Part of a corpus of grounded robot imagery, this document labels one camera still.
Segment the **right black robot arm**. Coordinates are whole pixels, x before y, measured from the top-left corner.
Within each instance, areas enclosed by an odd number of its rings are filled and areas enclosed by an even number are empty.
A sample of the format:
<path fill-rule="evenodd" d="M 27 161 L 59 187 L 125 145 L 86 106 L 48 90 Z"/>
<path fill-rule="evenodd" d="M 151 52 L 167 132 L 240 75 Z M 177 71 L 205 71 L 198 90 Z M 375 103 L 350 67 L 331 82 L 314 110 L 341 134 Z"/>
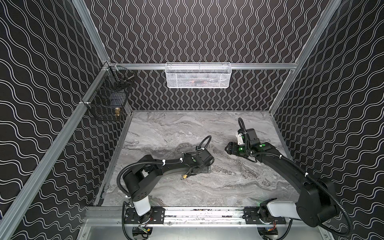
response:
<path fill-rule="evenodd" d="M 262 143 L 254 129 L 247 129 L 242 118 L 238 119 L 237 141 L 230 142 L 225 148 L 229 155 L 246 159 L 252 163 L 262 163 L 282 176 L 299 193 L 298 201 L 281 202 L 276 198 L 260 203 L 257 216 L 263 223 L 269 224 L 276 218 L 300 220 L 309 227 L 321 227 L 339 237 L 348 238 L 354 227 L 350 215 L 336 197 L 334 183 L 326 178 L 315 178 L 293 160 L 282 155 L 275 146 Z M 324 223 L 338 215 L 347 222 L 347 229 L 338 232 Z"/>

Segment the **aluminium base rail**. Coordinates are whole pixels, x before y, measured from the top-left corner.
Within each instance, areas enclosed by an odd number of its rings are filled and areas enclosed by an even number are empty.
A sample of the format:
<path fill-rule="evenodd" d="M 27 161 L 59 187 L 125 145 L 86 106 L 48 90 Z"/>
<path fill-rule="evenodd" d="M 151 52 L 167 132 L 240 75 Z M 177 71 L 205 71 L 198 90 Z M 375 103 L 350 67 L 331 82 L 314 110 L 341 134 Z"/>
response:
<path fill-rule="evenodd" d="M 122 217 L 129 227 L 282 227 L 288 218 L 276 218 L 270 224 L 260 221 L 253 207 L 154 207 L 149 222 L 141 222 L 135 209 L 123 214 L 122 207 L 90 207 L 84 226 L 120 227 Z"/>

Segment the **brass object in black basket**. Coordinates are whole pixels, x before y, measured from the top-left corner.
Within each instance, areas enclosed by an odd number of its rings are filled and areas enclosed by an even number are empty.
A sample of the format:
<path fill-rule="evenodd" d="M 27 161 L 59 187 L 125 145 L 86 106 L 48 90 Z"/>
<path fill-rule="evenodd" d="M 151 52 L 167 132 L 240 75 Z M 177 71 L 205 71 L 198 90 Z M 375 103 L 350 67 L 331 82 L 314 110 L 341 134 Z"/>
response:
<path fill-rule="evenodd" d="M 116 118 L 120 117 L 121 115 L 121 108 L 115 108 L 115 116 Z"/>

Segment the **white mesh wall basket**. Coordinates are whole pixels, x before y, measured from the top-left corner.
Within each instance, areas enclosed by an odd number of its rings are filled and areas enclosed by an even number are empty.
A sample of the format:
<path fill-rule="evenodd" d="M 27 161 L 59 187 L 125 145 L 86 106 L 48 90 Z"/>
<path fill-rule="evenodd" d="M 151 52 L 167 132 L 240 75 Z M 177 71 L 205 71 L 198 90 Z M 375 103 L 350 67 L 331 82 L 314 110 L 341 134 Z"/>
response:
<path fill-rule="evenodd" d="M 232 66 L 228 62 L 167 62 L 165 65 L 167 86 L 171 89 L 226 89 L 229 87 Z M 210 82 L 194 86 L 190 80 L 204 79 Z"/>

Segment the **red item in white basket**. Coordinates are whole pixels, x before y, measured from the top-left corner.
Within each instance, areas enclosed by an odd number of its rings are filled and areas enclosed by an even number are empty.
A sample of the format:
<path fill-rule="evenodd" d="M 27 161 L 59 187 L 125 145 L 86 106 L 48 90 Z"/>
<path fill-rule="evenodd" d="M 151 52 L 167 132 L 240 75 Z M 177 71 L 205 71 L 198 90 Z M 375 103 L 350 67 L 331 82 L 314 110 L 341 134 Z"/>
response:
<path fill-rule="evenodd" d="M 190 80 L 189 83 L 194 86 L 202 86 L 208 84 L 210 81 L 209 80 L 204 80 L 204 79 L 194 79 Z"/>

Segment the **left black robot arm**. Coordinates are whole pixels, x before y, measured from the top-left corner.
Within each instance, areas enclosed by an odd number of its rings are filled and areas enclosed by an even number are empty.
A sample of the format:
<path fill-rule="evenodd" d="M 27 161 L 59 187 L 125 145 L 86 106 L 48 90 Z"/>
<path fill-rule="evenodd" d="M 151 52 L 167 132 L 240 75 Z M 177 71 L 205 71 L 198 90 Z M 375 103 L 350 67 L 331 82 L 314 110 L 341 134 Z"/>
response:
<path fill-rule="evenodd" d="M 215 158 L 208 151 L 212 137 L 205 137 L 192 152 L 177 159 L 154 159 L 145 155 L 136 163 L 124 167 L 117 176 L 117 187 L 128 197 L 128 205 L 138 216 L 151 211 L 149 195 L 163 177 L 180 175 L 183 179 L 208 173 Z"/>

